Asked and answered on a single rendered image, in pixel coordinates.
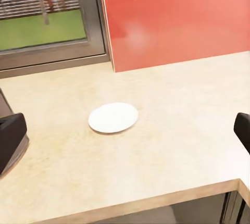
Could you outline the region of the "saucer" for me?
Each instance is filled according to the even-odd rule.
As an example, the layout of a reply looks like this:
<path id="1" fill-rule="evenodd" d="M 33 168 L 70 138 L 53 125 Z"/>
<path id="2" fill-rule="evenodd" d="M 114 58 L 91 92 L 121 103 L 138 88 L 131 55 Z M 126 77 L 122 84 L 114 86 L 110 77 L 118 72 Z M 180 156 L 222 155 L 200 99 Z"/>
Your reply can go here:
<path id="1" fill-rule="evenodd" d="M 112 133 L 125 130 L 138 119 L 138 111 L 127 103 L 100 106 L 89 116 L 90 126 L 99 132 Z"/>

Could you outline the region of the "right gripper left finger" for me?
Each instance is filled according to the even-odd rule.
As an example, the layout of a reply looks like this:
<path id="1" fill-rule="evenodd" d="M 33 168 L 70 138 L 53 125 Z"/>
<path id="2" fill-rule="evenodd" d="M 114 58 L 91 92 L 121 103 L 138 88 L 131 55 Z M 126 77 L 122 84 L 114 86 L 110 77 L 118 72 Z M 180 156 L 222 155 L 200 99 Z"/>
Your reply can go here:
<path id="1" fill-rule="evenodd" d="M 27 133 L 23 113 L 0 118 L 0 175 Z"/>

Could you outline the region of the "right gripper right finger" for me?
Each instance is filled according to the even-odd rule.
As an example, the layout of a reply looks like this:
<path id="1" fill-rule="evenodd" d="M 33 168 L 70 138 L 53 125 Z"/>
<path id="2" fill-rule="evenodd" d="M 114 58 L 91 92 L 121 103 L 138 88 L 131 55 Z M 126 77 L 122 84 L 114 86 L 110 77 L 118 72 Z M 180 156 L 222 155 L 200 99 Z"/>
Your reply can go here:
<path id="1" fill-rule="evenodd" d="M 250 115 L 238 113 L 233 130 L 250 154 Z"/>

